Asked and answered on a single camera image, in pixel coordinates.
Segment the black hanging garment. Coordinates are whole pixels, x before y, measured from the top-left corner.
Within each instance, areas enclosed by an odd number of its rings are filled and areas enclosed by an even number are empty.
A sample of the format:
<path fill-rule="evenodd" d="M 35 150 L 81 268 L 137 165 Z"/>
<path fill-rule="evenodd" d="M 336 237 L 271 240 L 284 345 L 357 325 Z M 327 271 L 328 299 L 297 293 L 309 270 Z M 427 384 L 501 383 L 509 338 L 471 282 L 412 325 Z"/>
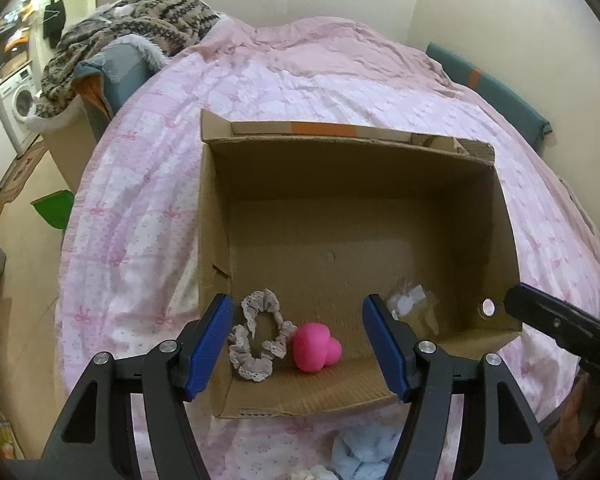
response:
<path fill-rule="evenodd" d="M 66 19 L 66 7 L 62 0 L 53 1 L 44 8 L 43 38 L 52 49 L 55 49 L 61 40 Z"/>

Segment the clear plastic bagged item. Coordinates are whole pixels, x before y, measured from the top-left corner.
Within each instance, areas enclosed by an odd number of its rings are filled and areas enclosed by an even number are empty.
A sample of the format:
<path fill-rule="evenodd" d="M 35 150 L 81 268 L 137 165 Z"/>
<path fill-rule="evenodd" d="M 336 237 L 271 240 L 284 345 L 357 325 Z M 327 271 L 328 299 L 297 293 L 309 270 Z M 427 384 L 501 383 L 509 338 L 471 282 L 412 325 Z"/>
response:
<path fill-rule="evenodd" d="M 421 284 L 403 283 L 387 299 L 391 315 L 405 322 L 419 337 L 432 338 L 440 333 L 436 317 L 439 300 Z"/>

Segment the white washing machine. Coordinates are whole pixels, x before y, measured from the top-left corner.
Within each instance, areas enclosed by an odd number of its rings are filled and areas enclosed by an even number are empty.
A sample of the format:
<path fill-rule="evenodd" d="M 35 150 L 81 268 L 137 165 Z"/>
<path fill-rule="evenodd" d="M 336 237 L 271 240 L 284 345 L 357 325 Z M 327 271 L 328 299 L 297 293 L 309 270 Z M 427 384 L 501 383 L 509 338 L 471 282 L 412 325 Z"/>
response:
<path fill-rule="evenodd" d="M 0 82 L 0 118 L 17 157 L 21 157 L 38 137 L 26 125 L 29 113 L 34 110 L 37 93 L 30 63 Z"/>

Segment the teal cushion with orange stripe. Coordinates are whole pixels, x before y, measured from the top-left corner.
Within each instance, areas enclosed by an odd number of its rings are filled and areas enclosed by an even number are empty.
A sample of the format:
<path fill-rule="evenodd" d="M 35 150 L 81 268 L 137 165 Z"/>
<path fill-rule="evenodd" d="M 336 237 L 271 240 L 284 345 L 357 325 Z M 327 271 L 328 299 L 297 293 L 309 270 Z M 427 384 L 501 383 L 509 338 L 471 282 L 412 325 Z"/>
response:
<path fill-rule="evenodd" d="M 428 44 L 426 55 L 440 63 L 452 81 L 477 92 L 517 129 L 537 153 L 541 151 L 544 139 L 553 132 L 553 127 L 532 105 L 506 84 L 434 42 Z"/>

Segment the light blue fluffy cloth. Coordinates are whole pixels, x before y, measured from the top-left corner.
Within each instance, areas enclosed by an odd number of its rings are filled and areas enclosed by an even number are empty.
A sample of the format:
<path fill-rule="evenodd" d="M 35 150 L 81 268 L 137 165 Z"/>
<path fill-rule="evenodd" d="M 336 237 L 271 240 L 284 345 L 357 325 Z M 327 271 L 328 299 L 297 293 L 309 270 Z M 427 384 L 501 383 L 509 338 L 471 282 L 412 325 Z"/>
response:
<path fill-rule="evenodd" d="M 332 469 L 340 479 L 384 478 L 401 432 L 379 422 L 343 429 L 332 445 Z"/>

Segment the brown cardboard box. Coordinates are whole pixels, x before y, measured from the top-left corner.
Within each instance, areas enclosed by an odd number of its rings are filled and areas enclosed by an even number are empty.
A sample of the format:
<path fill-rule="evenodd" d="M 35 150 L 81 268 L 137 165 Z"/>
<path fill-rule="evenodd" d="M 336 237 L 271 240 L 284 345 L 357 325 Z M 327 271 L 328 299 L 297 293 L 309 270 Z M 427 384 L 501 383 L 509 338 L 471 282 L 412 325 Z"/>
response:
<path fill-rule="evenodd" d="M 478 358 L 521 331 L 500 304 L 519 280 L 512 224 L 490 144 L 324 122 L 200 118 L 200 301 L 274 292 L 286 320 L 321 322 L 339 363 L 314 374 L 278 360 L 264 382 L 228 356 L 210 382 L 219 418 L 308 416 L 389 396 L 362 304 L 420 287 L 414 332 Z"/>

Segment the beige lace scrunchie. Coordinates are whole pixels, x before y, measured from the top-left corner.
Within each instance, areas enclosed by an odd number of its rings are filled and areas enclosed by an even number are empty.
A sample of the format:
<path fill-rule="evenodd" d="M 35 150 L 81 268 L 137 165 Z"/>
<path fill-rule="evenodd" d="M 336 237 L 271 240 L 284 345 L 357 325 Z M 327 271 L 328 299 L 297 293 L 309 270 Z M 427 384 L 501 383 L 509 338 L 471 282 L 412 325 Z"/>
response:
<path fill-rule="evenodd" d="M 239 377 L 263 382 L 274 370 L 276 360 L 285 359 L 297 326 L 282 315 L 271 289 L 250 292 L 240 302 L 242 322 L 228 335 L 228 358 Z"/>

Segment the patterned knit fleece blanket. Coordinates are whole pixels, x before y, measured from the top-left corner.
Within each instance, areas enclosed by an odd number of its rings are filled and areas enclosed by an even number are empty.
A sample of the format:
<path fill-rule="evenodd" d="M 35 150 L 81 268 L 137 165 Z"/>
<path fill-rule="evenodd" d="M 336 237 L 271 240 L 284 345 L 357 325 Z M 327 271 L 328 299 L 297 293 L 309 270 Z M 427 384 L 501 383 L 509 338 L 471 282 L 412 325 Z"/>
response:
<path fill-rule="evenodd" d="M 129 44 L 151 68 L 161 70 L 181 50 L 199 44 L 220 18 L 202 0 L 117 0 L 99 6 L 62 34 L 42 71 L 26 126 L 42 133 L 71 122 L 78 112 L 74 71 L 100 51 Z"/>

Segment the white fluffy cloth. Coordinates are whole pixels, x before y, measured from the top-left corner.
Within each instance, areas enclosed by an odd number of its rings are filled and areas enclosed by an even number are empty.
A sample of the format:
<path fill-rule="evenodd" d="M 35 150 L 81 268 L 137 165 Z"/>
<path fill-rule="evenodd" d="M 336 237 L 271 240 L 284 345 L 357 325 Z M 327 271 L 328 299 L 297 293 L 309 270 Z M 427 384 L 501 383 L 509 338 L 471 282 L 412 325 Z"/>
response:
<path fill-rule="evenodd" d="M 338 476 L 323 465 L 309 469 L 297 469 L 287 474 L 287 480 L 339 480 Z"/>

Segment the pink heart-shaped squishy toy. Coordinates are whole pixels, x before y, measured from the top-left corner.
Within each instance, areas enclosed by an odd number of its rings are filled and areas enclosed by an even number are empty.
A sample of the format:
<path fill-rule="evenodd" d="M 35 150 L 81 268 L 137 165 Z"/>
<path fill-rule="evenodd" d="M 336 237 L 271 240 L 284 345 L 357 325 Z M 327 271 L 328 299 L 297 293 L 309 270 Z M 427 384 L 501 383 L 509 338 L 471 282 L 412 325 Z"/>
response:
<path fill-rule="evenodd" d="M 294 364 L 305 373 L 316 373 L 324 367 L 333 366 L 342 356 L 340 341 L 322 323 L 299 326 L 291 342 Z"/>

